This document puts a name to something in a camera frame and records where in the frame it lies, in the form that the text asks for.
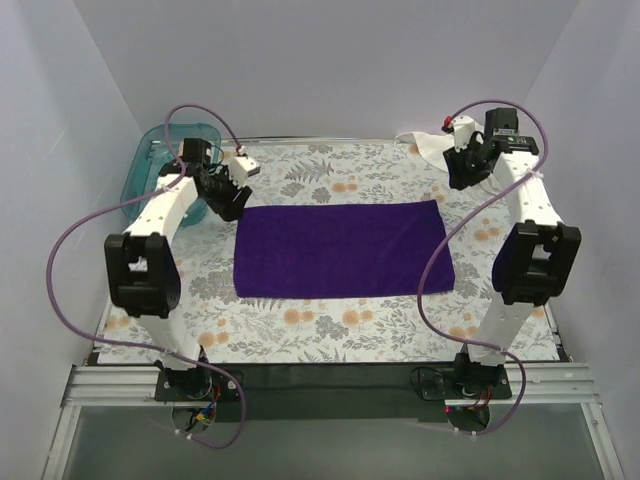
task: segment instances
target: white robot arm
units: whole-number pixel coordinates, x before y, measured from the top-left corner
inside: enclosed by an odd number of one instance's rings
[[[198,198],[226,221],[241,218],[251,194],[245,182],[260,166],[246,156],[212,166],[211,144],[201,139],[185,139],[179,154],[187,164],[186,175],[169,189],[180,169],[175,162],[166,164],[156,186],[165,193],[151,198],[123,234],[107,238],[105,256],[114,305],[137,318],[155,345],[198,360],[204,355],[201,347],[184,322],[172,318],[180,300],[180,277],[169,246],[187,209]],[[169,355],[161,363],[159,366],[173,372],[192,369]]]
[[[506,189],[538,162],[535,141],[518,132],[515,109],[487,112],[484,134],[467,116],[445,127],[455,139],[444,153],[452,188],[475,185],[493,173]],[[496,292],[475,337],[502,350],[509,349],[536,307],[562,292],[581,241],[580,231],[565,226],[553,209],[541,175],[531,176],[506,202],[515,226],[494,264]],[[463,353],[468,353],[467,371],[461,373],[465,377],[498,370],[505,362],[504,354],[486,347],[468,345]]]

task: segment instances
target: purple cloth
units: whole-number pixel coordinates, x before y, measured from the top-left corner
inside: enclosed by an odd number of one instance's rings
[[[351,298],[413,295],[445,237],[438,204],[248,208],[238,222],[239,297]],[[449,248],[425,293],[453,289]]]

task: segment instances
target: transparent container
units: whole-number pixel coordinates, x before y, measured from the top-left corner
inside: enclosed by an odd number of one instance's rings
[[[218,162],[220,153],[220,132],[206,123],[172,124],[169,128],[169,138],[172,147],[178,151],[178,146],[185,138],[202,138],[211,142],[211,163]],[[140,140],[138,150],[133,157],[133,163],[129,169],[127,181],[124,184],[120,201],[124,202],[152,192],[156,188],[158,174],[165,163],[173,160],[173,156],[167,148],[164,138],[164,124],[149,130]],[[136,203],[122,208],[129,222],[133,222],[144,209],[147,201]],[[207,214],[207,204],[198,199],[189,207],[180,223],[186,227],[200,222]]]

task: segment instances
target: white enclosure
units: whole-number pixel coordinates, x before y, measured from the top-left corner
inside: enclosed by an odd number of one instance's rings
[[[553,306],[569,352],[591,363],[627,477],[640,478],[628,413],[640,393],[640,2],[3,5],[0,477],[38,478],[70,366],[90,347],[48,304],[49,249],[118,199],[142,132],[171,106],[214,108],[241,136],[391,138],[497,97],[526,101],[548,130],[551,199],[584,237]],[[106,300],[102,243],[122,226],[118,214],[94,221],[57,262],[62,307],[88,330]]]

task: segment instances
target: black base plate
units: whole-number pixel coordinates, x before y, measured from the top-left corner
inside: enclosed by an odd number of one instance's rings
[[[466,408],[451,407],[447,410],[447,418],[449,423],[454,427],[458,427],[465,432],[482,431],[489,426],[491,420],[491,409],[483,408]]]
[[[412,373],[412,384],[419,390],[424,400],[457,400],[475,399],[480,392],[464,391],[452,381],[453,365],[437,367],[416,367]],[[498,384],[491,388],[491,398],[494,400],[508,400],[512,392],[503,371]]]
[[[446,422],[445,399],[459,399],[450,379],[452,362],[227,364],[222,366],[242,384],[248,420],[413,418],[420,422]],[[221,387],[216,422],[235,422],[240,414],[236,389],[213,375]],[[184,392],[165,388],[158,374],[155,400],[200,402]],[[508,383],[492,391],[492,398],[511,397]]]
[[[229,373],[237,378],[240,384],[244,382],[244,374],[241,371],[229,370]],[[236,386],[226,377],[212,373],[211,380],[211,385],[217,386],[214,390],[216,392],[220,391],[220,397],[217,400],[219,403],[238,402],[240,400]],[[153,398],[158,402],[209,402],[212,400],[212,392],[211,389],[208,389],[208,392],[201,397],[190,397],[183,390],[169,386],[164,372],[159,371],[156,393]]]

